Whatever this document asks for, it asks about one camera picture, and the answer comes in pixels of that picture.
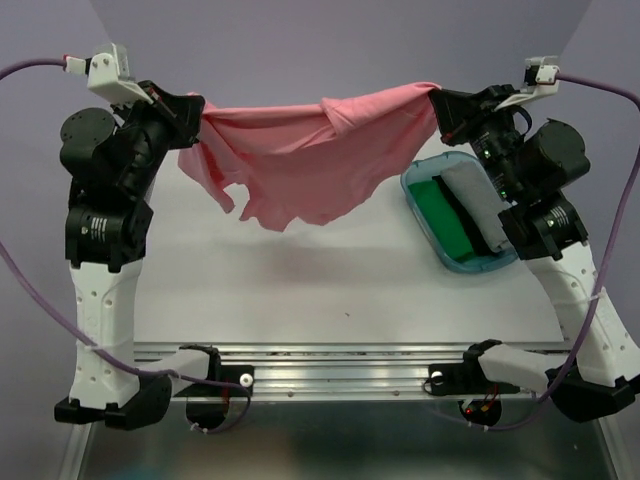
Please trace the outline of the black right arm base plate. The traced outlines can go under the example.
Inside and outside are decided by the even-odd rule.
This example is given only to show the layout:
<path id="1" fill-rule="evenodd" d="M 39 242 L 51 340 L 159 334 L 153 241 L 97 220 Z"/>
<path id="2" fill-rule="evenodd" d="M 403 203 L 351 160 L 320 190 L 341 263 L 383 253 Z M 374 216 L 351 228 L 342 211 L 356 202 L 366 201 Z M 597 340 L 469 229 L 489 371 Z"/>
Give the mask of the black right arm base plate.
<path id="1" fill-rule="evenodd" d="M 490 381 L 477 363 L 436 363 L 428 367 L 423 390 L 436 397 L 517 394 L 520 388 L 509 383 Z"/>

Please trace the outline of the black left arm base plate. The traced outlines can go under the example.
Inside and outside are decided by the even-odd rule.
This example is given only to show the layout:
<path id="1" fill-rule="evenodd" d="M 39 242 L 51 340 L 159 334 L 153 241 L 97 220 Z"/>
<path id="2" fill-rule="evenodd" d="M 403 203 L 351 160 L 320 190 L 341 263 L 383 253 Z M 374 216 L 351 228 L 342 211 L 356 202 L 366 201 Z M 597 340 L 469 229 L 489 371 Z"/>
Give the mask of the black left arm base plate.
<path id="1" fill-rule="evenodd" d="M 225 383 L 224 387 L 214 387 L 202 384 L 191 384 L 186 389 L 179 392 L 177 398 L 233 398 L 245 397 L 245 394 L 238 388 L 238 385 L 253 394 L 255 381 L 255 368 L 249 364 L 226 364 L 219 368 L 218 382 Z"/>

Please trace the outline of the pink t-shirt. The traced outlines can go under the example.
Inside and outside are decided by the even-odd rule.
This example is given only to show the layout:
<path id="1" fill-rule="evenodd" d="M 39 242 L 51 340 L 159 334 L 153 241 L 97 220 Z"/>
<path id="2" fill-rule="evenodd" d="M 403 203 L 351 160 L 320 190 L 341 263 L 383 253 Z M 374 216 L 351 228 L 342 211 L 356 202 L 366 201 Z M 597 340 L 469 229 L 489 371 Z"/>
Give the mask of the pink t-shirt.
<path id="1" fill-rule="evenodd" d="M 317 104 L 219 108 L 207 104 L 199 141 L 179 168 L 229 213 L 226 189 L 241 185 L 241 220 L 282 232 L 294 220 L 324 226 L 403 173 L 438 128 L 430 93 L 418 82 Z"/>

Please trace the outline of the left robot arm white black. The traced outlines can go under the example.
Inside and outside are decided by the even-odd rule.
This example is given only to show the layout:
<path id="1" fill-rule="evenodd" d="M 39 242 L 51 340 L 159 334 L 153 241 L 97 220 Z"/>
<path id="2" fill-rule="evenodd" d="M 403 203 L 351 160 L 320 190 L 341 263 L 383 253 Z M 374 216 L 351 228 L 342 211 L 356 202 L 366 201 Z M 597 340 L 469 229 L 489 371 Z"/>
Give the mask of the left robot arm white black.
<path id="1" fill-rule="evenodd" d="M 169 151 L 197 143 L 205 106 L 200 95 L 140 85 L 147 100 L 122 112 L 86 108 L 60 129 L 60 160 L 71 175 L 64 251 L 81 332 L 70 393 L 54 408 L 62 423 L 136 430 L 162 420 L 172 397 L 190 386 L 210 394 L 222 384 L 214 347 L 184 345 L 163 361 L 132 365 L 152 185 Z"/>

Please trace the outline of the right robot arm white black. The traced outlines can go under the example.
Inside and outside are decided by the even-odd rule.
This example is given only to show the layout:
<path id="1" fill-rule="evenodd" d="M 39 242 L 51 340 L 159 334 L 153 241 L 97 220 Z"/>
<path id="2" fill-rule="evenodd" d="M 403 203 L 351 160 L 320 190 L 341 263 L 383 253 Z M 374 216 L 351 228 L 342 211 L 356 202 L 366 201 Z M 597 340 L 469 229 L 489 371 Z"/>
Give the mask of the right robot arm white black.
<path id="1" fill-rule="evenodd" d="M 582 136 L 550 119 L 521 133 L 514 118 L 523 97 L 509 85 L 478 93 L 429 95 L 443 143 L 468 144 L 499 197 L 503 230 L 542 285 L 572 342 L 566 357 L 521 350 L 489 339 L 458 363 L 433 364 L 425 391 L 474 396 L 526 390 L 583 423 L 620 412 L 639 392 L 639 348 L 603 287 L 588 232 L 564 188 L 590 169 Z"/>

